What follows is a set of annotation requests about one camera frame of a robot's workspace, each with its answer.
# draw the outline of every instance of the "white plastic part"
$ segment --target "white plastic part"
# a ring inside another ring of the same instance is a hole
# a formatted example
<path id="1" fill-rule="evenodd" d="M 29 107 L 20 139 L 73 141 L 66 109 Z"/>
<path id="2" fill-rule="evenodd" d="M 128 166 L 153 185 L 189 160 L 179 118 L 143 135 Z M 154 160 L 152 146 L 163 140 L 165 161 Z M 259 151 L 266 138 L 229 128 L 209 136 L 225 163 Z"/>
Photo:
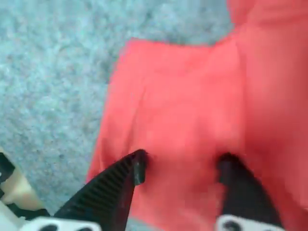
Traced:
<path id="1" fill-rule="evenodd" d="M 45 217 L 39 217 L 28 222 L 19 231 L 40 231 L 49 225 L 56 226 L 56 231 L 79 231 L 85 228 L 88 228 L 89 231 L 102 231 L 101 227 L 94 222 Z"/>
<path id="2" fill-rule="evenodd" d="M 284 229 L 255 220 L 239 218 L 232 215 L 220 216 L 216 222 L 216 231 L 229 231 L 224 224 L 233 221 L 240 225 L 241 231 L 285 231 Z"/>
<path id="3" fill-rule="evenodd" d="M 26 221 L 18 218 L 15 214 L 0 201 L 0 230 L 2 231 L 18 231 Z"/>

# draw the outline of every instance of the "red fabric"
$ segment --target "red fabric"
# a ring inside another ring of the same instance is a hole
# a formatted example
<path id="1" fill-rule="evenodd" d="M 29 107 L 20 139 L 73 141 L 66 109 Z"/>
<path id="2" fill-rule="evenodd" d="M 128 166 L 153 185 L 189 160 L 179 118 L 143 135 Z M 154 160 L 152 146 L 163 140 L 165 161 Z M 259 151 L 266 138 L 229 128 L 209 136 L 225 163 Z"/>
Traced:
<path id="1" fill-rule="evenodd" d="M 109 86 L 88 179 L 150 154 L 132 214 L 165 231 L 211 231 L 223 188 L 214 160 L 239 154 L 288 231 L 308 227 L 308 1 L 230 0 L 213 47 L 132 40 Z"/>

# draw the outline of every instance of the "screw hole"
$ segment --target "screw hole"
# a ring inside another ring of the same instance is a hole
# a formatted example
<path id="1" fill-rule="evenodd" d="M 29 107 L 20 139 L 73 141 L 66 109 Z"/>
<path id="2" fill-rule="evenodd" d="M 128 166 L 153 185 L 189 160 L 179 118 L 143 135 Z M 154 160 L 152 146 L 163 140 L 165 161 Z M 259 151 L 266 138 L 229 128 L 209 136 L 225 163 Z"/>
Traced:
<path id="1" fill-rule="evenodd" d="M 57 231 L 57 230 L 58 230 L 58 226 L 47 225 L 47 226 L 44 226 L 43 228 L 41 228 L 39 231 Z"/>
<path id="2" fill-rule="evenodd" d="M 234 221 L 227 221 L 223 224 L 223 231 L 242 231 L 242 228 Z"/>

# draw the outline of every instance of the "floor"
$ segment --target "floor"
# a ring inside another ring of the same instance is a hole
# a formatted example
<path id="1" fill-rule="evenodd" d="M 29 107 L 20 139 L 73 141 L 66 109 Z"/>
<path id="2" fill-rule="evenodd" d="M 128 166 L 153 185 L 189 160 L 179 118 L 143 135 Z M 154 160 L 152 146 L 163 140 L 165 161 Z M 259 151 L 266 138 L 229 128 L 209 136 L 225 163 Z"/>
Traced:
<path id="1" fill-rule="evenodd" d="M 213 44 L 231 29 L 225 0 L 1 0 L 0 146 L 55 212 L 85 180 L 125 42 Z"/>

